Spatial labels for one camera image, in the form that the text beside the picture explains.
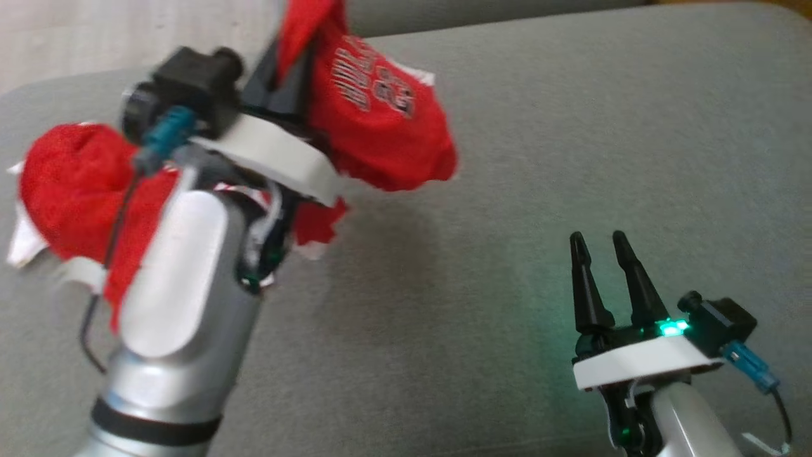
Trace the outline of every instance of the cable wire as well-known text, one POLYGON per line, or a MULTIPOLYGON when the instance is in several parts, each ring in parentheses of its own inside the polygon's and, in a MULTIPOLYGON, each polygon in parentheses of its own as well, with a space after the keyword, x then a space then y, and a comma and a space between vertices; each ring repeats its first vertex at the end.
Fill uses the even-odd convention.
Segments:
POLYGON ((778 389, 770 390, 772 398, 775 399, 775 405, 778 407, 778 412, 781 414, 781 422, 784 422, 784 432, 786 433, 785 442, 793 444, 793 425, 789 421, 789 414, 787 414, 787 407, 784 406, 784 400, 778 393, 778 389))
MULTIPOLYGON (((141 173, 136 172, 136 174, 132 177, 132 181, 130 181, 130 185, 127 187, 127 191, 124 193, 124 198, 121 201, 121 206, 119 207, 119 212, 116 214, 115 222, 113 223, 113 229, 110 232, 110 241, 107 244, 107 250, 104 254, 104 269, 107 272, 110 269, 110 264, 113 261, 113 255, 115 254, 115 247, 119 244, 119 235, 121 234, 121 228, 124 226, 124 215, 127 213, 127 207, 130 204, 130 200, 132 199, 132 195, 136 192, 136 188, 141 180, 141 173)), ((82 318, 82 326, 79 331, 79 345, 82 348, 82 352, 87 360, 99 371, 101 374, 107 373, 107 368, 102 365, 102 362, 99 361, 99 358, 93 353, 93 350, 90 348, 90 327, 93 323, 93 317, 96 315, 96 310, 98 309, 99 299, 101 298, 101 292, 94 292, 93 295, 90 296, 90 301, 88 302, 88 306, 84 310, 84 317, 82 318)))

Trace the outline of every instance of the robotic arm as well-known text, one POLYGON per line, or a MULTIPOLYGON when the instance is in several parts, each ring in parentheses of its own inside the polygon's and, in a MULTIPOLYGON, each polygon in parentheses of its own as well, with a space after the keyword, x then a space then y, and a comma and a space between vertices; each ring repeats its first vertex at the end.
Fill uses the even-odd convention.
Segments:
POLYGON ((126 102, 123 131, 143 146, 136 170, 173 159, 182 172, 124 299, 77 457, 206 455, 296 206, 335 203, 337 173, 304 124, 309 57, 277 87, 274 56, 271 46, 240 99, 236 54, 181 48, 126 102), (220 182, 265 190, 270 207, 220 182))
POLYGON ((576 331, 581 334, 572 370, 578 389, 597 390, 603 397, 612 446, 629 457, 740 456, 716 414, 690 385, 692 375, 727 360, 764 394, 775 396, 787 441, 783 450, 770 452, 788 453, 792 431, 777 393, 779 382, 744 346, 756 319, 730 298, 708 301, 689 292, 678 304, 688 319, 673 320, 626 235, 615 232, 612 240, 632 302, 632 324, 620 328, 603 306, 584 238, 578 232, 570 237, 576 331))

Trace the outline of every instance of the green led light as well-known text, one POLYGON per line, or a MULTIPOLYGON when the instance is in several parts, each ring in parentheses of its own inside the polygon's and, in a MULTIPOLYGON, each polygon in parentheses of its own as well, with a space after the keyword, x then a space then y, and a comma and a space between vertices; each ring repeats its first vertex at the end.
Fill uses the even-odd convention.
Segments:
POLYGON ((629 429, 623 429, 620 431, 620 444, 628 446, 632 443, 632 431, 629 429))
POLYGON ((659 323, 660 334, 664 337, 681 335, 689 326, 684 320, 664 320, 659 323))

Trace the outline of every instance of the gray fabric surface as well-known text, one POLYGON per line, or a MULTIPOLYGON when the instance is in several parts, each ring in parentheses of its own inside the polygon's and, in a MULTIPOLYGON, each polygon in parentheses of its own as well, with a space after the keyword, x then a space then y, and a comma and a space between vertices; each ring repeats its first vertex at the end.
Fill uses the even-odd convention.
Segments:
POLYGON ((353 33, 379 37, 645 3, 646 0, 348 0, 347 14, 353 33))
MULTIPOLYGON (((213 455, 610 455, 598 395, 572 379, 568 235, 584 232, 623 322, 615 229, 673 312, 697 289, 760 320, 751 346, 810 449, 812 25, 755 4, 650 7, 373 43, 439 74, 459 177, 411 194, 347 183, 328 255, 279 275, 213 455)), ((140 78, 0 98, 4 166, 51 125, 114 121, 140 78)), ((14 180, 0 189, 8 239, 14 180)), ((102 383, 75 343, 85 296, 54 298, 55 265, 0 269, 2 457, 70 455, 102 383)), ((743 376, 696 384, 731 433, 780 441, 743 376)))

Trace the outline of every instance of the red fabric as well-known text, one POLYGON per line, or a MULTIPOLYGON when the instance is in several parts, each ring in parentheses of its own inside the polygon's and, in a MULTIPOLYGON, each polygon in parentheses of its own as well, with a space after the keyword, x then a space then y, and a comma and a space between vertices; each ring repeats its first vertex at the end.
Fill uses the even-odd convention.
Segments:
MULTIPOLYGON (((89 257, 101 263, 110 231, 132 179, 136 148, 104 125, 59 125, 34 142, 19 179, 20 200, 61 259, 89 257)), ((132 196, 110 268, 105 298, 119 304, 158 226, 175 172, 144 180, 132 196)))
MULTIPOLYGON (((397 68, 361 39, 347 35, 342 0, 291 0, 281 32, 280 75, 316 42, 309 122, 328 134, 343 173, 380 189, 415 189, 447 180, 456 151, 431 87, 397 68)), ((59 125, 28 152, 20 199, 32 222, 62 259, 103 261, 110 231, 132 178, 136 148, 103 125, 59 125)), ((176 173, 164 171, 135 192, 115 252, 105 297, 119 305, 158 226, 176 173)), ((347 207, 303 203, 296 242, 329 242, 347 207)))
POLYGON ((280 79, 316 42, 310 125, 327 132, 336 167, 384 190, 447 180, 456 151, 433 88, 348 35, 343 0, 291 0, 280 79))

